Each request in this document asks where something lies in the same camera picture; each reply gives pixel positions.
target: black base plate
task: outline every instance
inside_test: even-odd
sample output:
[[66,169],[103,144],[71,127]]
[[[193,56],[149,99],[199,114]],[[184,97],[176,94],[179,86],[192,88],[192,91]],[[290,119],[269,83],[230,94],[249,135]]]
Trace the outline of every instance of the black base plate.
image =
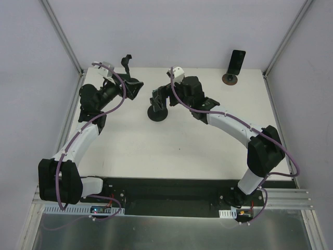
[[[126,215],[218,218],[219,210],[230,210],[223,196],[239,180],[184,180],[102,178],[101,196],[114,196],[125,208]],[[295,188],[293,181],[266,181],[266,188]],[[245,206],[262,206],[261,191],[256,191]],[[87,197],[83,203],[107,201]]]
[[164,109],[161,111],[154,112],[152,106],[150,106],[147,110],[147,114],[150,120],[152,121],[163,121],[168,116],[168,110]]

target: black round base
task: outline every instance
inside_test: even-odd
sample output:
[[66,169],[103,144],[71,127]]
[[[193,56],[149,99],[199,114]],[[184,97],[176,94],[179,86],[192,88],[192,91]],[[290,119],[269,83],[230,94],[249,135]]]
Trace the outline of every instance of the black round base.
[[168,116],[168,110],[161,110],[154,112],[154,109],[152,106],[150,106],[147,110],[147,114],[150,120],[152,121],[163,121]]
[[224,74],[222,76],[222,81],[229,85],[229,86],[232,86],[232,85],[235,85],[237,82],[238,82],[238,79],[237,79],[237,76],[233,75],[233,74]]

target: white wall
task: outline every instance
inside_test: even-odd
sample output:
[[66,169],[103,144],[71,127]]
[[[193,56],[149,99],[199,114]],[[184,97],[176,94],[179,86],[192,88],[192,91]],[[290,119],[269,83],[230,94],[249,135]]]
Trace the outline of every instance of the white wall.
[[38,0],[0,1],[0,244],[17,247],[78,74]]
[[264,70],[304,0],[51,0],[84,68],[132,54],[133,67]]
[[268,79],[301,187],[333,249],[333,1],[315,1]]

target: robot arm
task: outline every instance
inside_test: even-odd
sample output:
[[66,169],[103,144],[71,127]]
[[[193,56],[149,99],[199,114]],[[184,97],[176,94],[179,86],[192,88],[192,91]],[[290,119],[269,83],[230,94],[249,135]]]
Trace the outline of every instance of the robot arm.
[[[185,77],[184,71],[180,67],[174,67],[173,76],[176,93],[187,106],[196,110],[228,113],[228,110],[220,106],[217,101],[204,96],[197,77]],[[166,98],[168,97],[170,106],[178,104],[170,84],[153,91],[150,99],[151,106],[148,108],[148,117],[151,120],[162,121],[167,117]],[[272,142],[227,115],[203,114],[193,111],[191,113],[196,119],[225,131],[248,149],[247,165],[249,169],[231,193],[224,196],[224,200],[232,206],[243,205],[256,191],[266,175],[284,159],[285,153]],[[250,122],[247,124],[280,143],[279,135],[274,127],[263,128]]]
[[[126,98],[133,100],[143,86],[129,74],[128,62],[132,57],[127,55],[122,59],[122,65],[126,69],[126,74],[118,74],[126,87]],[[114,68],[111,64],[103,62],[103,65]],[[68,139],[62,149],[57,152],[51,159],[42,159],[39,163],[39,187],[40,197],[45,201],[57,201],[55,190],[55,173],[61,155],[65,148],[74,138],[77,132],[80,135],[74,139],[71,147],[67,150],[62,160],[59,178],[60,198],[64,203],[76,204],[81,197],[98,194],[102,191],[103,180],[97,177],[83,178],[79,175],[79,163],[88,150],[90,144],[100,135],[105,122],[106,115],[100,116],[90,123],[84,130],[81,128],[86,125],[92,118],[102,114],[101,111],[117,95],[123,95],[123,89],[119,80],[111,72],[104,68],[98,68],[99,74],[103,76],[104,82],[102,87],[97,90],[91,84],[85,84],[80,88],[80,116],[78,126],[71,138]]]

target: enclosure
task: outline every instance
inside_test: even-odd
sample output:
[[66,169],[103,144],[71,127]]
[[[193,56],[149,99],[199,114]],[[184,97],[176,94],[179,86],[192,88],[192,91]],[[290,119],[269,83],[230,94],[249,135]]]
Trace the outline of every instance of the enclosure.
[[[329,0],[2,1],[3,249],[331,249],[332,9]],[[226,85],[235,49],[246,55],[238,82]],[[107,115],[78,170],[105,178],[124,202],[147,190],[163,198],[122,208],[105,222],[75,222],[101,203],[82,199],[59,210],[40,198],[37,167],[74,134],[81,87],[102,86],[91,63],[107,61],[125,73],[127,54],[144,86]],[[277,128],[300,166],[296,178],[269,177],[268,197],[257,191],[252,208],[258,214],[265,199],[267,206],[249,225],[214,218],[215,205],[200,198],[242,179],[244,145],[180,104],[168,105],[162,122],[147,116],[152,91],[170,83],[173,66],[197,76],[205,96],[228,113]],[[286,157],[274,172],[296,169]],[[173,200],[198,191],[197,202]]]

